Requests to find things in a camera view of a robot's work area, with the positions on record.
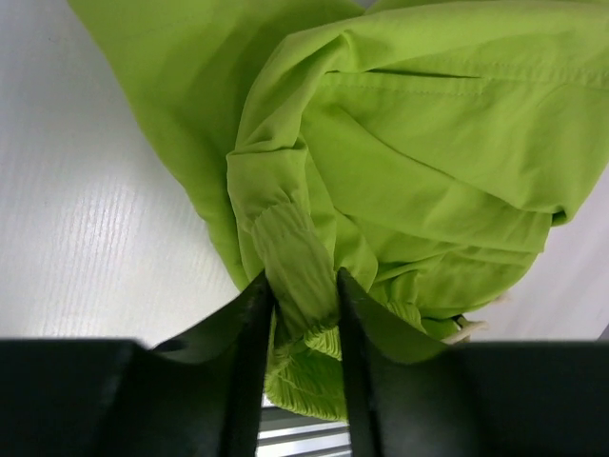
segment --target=fabric fold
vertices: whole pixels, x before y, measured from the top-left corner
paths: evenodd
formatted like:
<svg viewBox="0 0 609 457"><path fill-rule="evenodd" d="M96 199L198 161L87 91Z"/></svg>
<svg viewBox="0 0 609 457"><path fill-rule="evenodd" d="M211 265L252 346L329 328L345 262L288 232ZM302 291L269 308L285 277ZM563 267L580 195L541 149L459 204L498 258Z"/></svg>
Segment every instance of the fabric fold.
<svg viewBox="0 0 609 457"><path fill-rule="evenodd" d="M449 338L609 157L606 2L70 3L235 283L265 269L265 389L296 412L345 419L339 268Z"/></svg>

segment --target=white surface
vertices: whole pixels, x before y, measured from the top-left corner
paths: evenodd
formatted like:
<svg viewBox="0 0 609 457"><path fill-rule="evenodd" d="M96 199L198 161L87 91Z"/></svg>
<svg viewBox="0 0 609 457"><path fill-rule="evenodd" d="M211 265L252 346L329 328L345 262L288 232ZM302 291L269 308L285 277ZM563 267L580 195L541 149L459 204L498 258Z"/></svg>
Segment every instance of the white surface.
<svg viewBox="0 0 609 457"><path fill-rule="evenodd" d="M512 292L492 338L609 323L609 174ZM155 343L235 294L181 188L64 0L0 2L0 336Z"/></svg>

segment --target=gathered fabric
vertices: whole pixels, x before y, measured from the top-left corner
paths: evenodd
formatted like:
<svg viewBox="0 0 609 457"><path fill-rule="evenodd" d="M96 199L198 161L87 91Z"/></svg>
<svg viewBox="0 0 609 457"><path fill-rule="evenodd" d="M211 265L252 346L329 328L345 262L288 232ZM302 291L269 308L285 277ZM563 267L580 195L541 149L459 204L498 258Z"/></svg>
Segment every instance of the gathered fabric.
<svg viewBox="0 0 609 457"><path fill-rule="evenodd" d="M607 164L604 0L69 2L235 284L265 270L302 414L346 416L339 268L450 341Z"/></svg>

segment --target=green garment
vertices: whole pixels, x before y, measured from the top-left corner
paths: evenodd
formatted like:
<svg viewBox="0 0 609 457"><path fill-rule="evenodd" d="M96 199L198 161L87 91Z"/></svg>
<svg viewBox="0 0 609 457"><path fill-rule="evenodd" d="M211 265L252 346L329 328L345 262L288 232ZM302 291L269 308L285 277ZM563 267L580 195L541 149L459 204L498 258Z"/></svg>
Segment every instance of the green garment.
<svg viewBox="0 0 609 457"><path fill-rule="evenodd" d="M600 1L70 0L239 288L266 392L344 419L335 271L442 338L516 283L609 154Z"/></svg>

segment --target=seam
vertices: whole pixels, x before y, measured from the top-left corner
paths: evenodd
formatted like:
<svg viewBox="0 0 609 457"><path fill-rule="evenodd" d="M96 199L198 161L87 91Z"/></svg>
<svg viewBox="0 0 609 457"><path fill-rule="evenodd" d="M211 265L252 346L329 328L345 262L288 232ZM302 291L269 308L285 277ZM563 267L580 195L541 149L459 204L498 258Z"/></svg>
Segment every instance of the seam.
<svg viewBox="0 0 609 457"><path fill-rule="evenodd" d="M523 264L517 264L515 262L500 262L498 260L486 260L486 259L482 260L482 259L477 259L475 257L469 257L468 255L464 255L461 252L458 252L457 250L454 250L451 253L453 255L455 255L456 257L459 257L460 259L474 262L477 264L500 265L502 267L528 268L528 266L525 266Z"/></svg>
<svg viewBox="0 0 609 457"><path fill-rule="evenodd" d="M285 378L284 376L282 376L281 374L276 374L275 376L277 376L278 379L281 379L283 382L285 382L286 384L289 384L290 387L292 387L294 390L298 390L299 392L305 393L306 395L310 395L311 397L317 397L317 398L334 398L337 400L342 400L343 397L340 396L334 396L334 395L326 395L326 394L319 394L319 393L314 393L311 392L310 390L306 390L305 388L299 387L296 384L294 384L293 381Z"/></svg>
<svg viewBox="0 0 609 457"><path fill-rule="evenodd" d="M345 84L345 83L322 83L319 85L320 88L336 88L336 87L344 87L344 88L353 88L353 89L375 89L375 90L388 90L391 92L400 92L400 93L417 93L419 95L452 95L456 97L471 97L471 96L480 96L483 94L483 91L477 92L449 92L449 91L433 91L433 90L413 90L408 88L385 88L383 86L364 86L364 85L355 85L355 84Z"/></svg>
<svg viewBox="0 0 609 457"><path fill-rule="evenodd" d="M264 224L264 222L260 222L261 219L269 212L271 212L272 210L274 210L277 207L283 207L283 206L287 206L287 207L294 207L296 206L295 203L293 202L282 202L282 203L276 203L274 205L270 205L269 207L266 207L265 209L263 209L260 214L258 214L255 218L251 219L251 228L248 231L250 235L254 235L254 231L265 231L264 228L260 228L260 224ZM295 227L295 230L293 230L292 233L306 233L306 234L315 234L314 231L311 230L311 228L309 227L303 227L301 224L298 224L297 227ZM287 238L287 235L290 233L287 233L285 229L282 229L281 233L277 233L275 234L275 239L271 242L271 243L264 243L265 247L267 245L275 245L277 244L277 242L279 241L284 241Z"/></svg>
<svg viewBox="0 0 609 457"><path fill-rule="evenodd" d="M476 305L471 305L469 307L434 307L434 306L419 306L417 307L419 309L419 311L424 311L424 310L433 310L433 311L447 311L447 312L454 312L455 316L459 316L465 312L471 312L471 311L475 311L477 309L480 309L481 307L486 306L488 303L490 302L486 302L484 304L476 304ZM450 319L450 318L431 318L431 317L427 317L427 316L423 316L421 314L421 318L422 319L434 319L437 321L444 321L446 319Z"/></svg>
<svg viewBox="0 0 609 457"><path fill-rule="evenodd" d="M438 61L438 62L446 62L446 63L458 63L458 64L464 64L464 65L487 65L487 66L493 66L493 67L508 67L508 68L513 68L513 69L519 69L519 70L535 70L535 69L546 69L546 70L568 70L568 71L572 71L572 72L582 72L582 73L588 73L588 74L594 74L594 75L600 75L600 76L605 76L605 75L609 75L609 70L588 70L588 69L583 69L583 68L579 68L579 67L567 67L567 66L563 66L563 67L557 67L554 65L550 65L550 64L544 64L544 63L540 63L533 66L527 66L527 65L519 65L519 64L513 64L513 63L509 63L509 62L472 62L472 61L468 61L468 60L461 60L461 59L451 59L451 58L446 58L446 57L428 57L429 60L431 61Z"/></svg>

